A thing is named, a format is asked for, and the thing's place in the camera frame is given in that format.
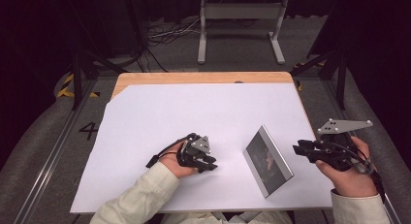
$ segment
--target metal bracket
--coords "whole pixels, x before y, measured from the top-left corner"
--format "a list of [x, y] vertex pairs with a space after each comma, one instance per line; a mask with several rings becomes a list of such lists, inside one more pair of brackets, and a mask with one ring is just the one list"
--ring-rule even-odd
[[197, 150], [200, 150], [200, 151], [202, 151], [206, 154], [211, 153], [211, 150], [209, 149], [209, 143], [208, 143], [208, 137], [207, 136], [201, 137], [201, 138], [197, 139], [196, 141], [192, 142], [191, 146], [193, 146]]
[[356, 120], [334, 120], [331, 119], [317, 130], [320, 135], [323, 134], [341, 134], [353, 130], [371, 127], [373, 124], [370, 120], [356, 121]]

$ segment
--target number 4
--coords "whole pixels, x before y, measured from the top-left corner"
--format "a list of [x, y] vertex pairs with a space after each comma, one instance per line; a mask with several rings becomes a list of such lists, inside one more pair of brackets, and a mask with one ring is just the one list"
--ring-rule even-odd
[[84, 127], [82, 127], [81, 129], [79, 129], [79, 132], [86, 132], [86, 133], [88, 133], [87, 140], [89, 141], [90, 138], [91, 138], [91, 135], [93, 134], [93, 132], [99, 131], [99, 129], [94, 129], [94, 126], [96, 126], [96, 123], [90, 122], [90, 123], [88, 123], [86, 126], [84, 126]]

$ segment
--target table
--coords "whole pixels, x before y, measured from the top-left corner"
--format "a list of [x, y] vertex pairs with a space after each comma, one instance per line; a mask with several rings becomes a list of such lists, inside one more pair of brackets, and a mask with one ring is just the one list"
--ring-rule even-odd
[[[242, 155], [261, 124], [295, 174], [266, 199]], [[188, 132], [209, 136], [219, 167], [184, 178], [160, 212], [332, 206], [332, 183], [292, 148], [314, 135], [288, 73], [136, 73], [118, 78], [71, 212], [118, 196], [160, 145]], [[200, 203], [198, 189], [208, 191]]]
[[294, 82], [287, 72], [125, 73], [118, 77], [111, 98], [128, 85], [165, 83]]

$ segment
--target metal frame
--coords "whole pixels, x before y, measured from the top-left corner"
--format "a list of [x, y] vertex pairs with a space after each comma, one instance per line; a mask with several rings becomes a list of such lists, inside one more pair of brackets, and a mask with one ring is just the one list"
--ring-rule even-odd
[[61, 131], [60, 136], [58, 137], [56, 143], [54, 144], [54, 147], [51, 150], [51, 153], [48, 156], [48, 159], [46, 160], [45, 165], [40, 170], [39, 175], [37, 176], [37, 179], [35, 183], [33, 184], [33, 187], [31, 188], [29, 195], [27, 196], [26, 200], [24, 201], [24, 204], [22, 205], [20, 211], [18, 212], [18, 215], [14, 222], [15, 224], [29, 222], [31, 215], [33, 214], [37, 204], [42, 198], [42, 195], [44, 191], [46, 190], [48, 182], [51, 179], [51, 176], [55, 168], [57, 167], [57, 163], [61, 157], [61, 154], [64, 151], [66, 142], [69, 139], [69, 135], [73, 129], [73, 126], [76, 123], [76, 120], [79, 118], [79, 114], [81, 113], [81, 110], [84, 107], [87, 97], [89, 96], [88, 94], [91, 93], [95, 82], [96, 82], [95, 80], [87, 81], [85, 85], [85, 89], [82, 93], [83, 99], [80, 100], [78, 108], [73, 110], [70, 113], [68, 119], [66, 120], [64, 128]]
[[[291, 171], [290, 167], [288, 166], [287, 162], [285, 161], [284, 157], [281, 155], [281, 152], [278, 149], [277, 145], [275, 144], [274, 140], [269, 135], [269, 131], [267, 130], [265, 125], [262, 125], [260, 127], [260, 129], [258, 130], [257, 134], [254, 136], [254, 138], [256, 136], [260, 136], [263, 139], [264, 144], [269, 149], [269, 152], [271, 153], [272, 157], [274, 158], [275, 164], [280, 169], [281, 174], [283, 175], [283, 177], [285, 179], [285, 182], [287, 182], [290, 178], [292, 178], [294, 176], [294, 174]], [[270, 195], [270, 193], [268, 192], [268, 190], [266, 189], [266, 186], [262, 182], [260, 174], [257, 171], [253, 161], [251, 160], [252, 156], [248, 153], [247, 148], [242, 152], [242, 154], [244, 155], [245, 161], [247, 161], [247, 164], [250, 167], [251, 173], [253, 174], [254, 178], [256, 179], [257, 184], [258, 184], [261, 192], [263, 193], [263, 196], [266, 198]]]
[[288, 0], [282, 0], [281, 3], [268, 4], [233, 4], [233, 3], [206, 3], [202, 0], [200, 10], [200, 44], [199, 44], [199, 64], [206, 63], [206, 19], [221, 19], [221, 18], [266, 18], [276, 19], [275, 28], [269, 32], [269, 40], [278, 64], [284, 64], [285, 59], [278, 44], [278, 34], [280, 32], [281, 24], [284, 19], [285, 11], [287, 9]]

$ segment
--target person's right hand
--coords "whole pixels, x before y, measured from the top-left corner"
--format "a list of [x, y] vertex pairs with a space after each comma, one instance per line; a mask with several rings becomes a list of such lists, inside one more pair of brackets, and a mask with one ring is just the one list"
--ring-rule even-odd
[[[368, 144], [356, 137], [351, 137], [351, 139], [357, 148], [362, 151], [366, 157], [369, 157]], [[360, 174], [355, 168], [340, 172], [320, 160], [317, 160], [315, 164], [318, 169], [332, 181], [336, 191], [341, 196], [363, 198], [372, 197], [378, 194], [370, 175]]]
[[183, 144], [184, 141], [175, 144], [163, 154], [163, 157], [160, 158], [160, 162], [164, 164], [164, 166], [166, 166], [177, 178], [190, 176], [195, 174], [198, 170], [197, 168], [181, 167], [178, 164], [176, 155]]

